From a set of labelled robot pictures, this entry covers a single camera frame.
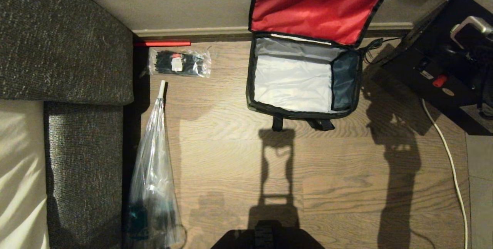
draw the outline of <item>bag strap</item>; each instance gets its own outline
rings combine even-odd
[[[312,128],[319,131],[331,131],[336,128],[330,119],[306,119],[306,121]]]
[[[281,132],[282,131],[282,115],[281,114],[274,114],[272,116],[272,130],[274,132]]]

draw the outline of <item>wooden floor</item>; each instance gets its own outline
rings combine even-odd
[[[334,131],[285,120],[291,130],[273,133],[271,116],[246,107],[250,42],[192,46],[208,47],[210,79],[150,77],[151,107],[141,123],[144,130],[165,79],[185,248],[210,248],[228,230],[247,229],[276,215],[285,226],[299,219],[300,228],[326,249],[463,248],[449,160],[407,88],[365,66],[359,106],[349,117],[334,120]],[[449,143],[469,214],[465,134],[428,108]],[[259,200],[262,174],[264,195],[286,197]],[[277,212],[277,207],[285,208]]]

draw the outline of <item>red lining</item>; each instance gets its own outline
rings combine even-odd
[[[355,44],[379,0],[255,0],[250,28]]]

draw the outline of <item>label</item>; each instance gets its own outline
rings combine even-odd
[[[448,96],[455,96],[455,93],[448,88],[442,88],[442,91],[445,92],[445,94],[447,94]]]
[[[171,59],[171,70],[176,72],[183,71],[183,63],[181,63],[181,58]]]
[[[433,79],[433,76],[424,70],[421,72],[421,75],[423,75],[423,77],[425,77],[426,79],[429,79],[429,80]]]

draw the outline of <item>clear plastic bag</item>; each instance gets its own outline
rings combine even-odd
[[[161,81],[146,133],[139,143],[130,187],[126,248],[165,249],[184,240],[165,129],[164,87],[165,81]]]
[[[149,48],[149,74],[177,74],[208,78],[211,76],[211,54],[184,50],[169,51],[166,48]]]

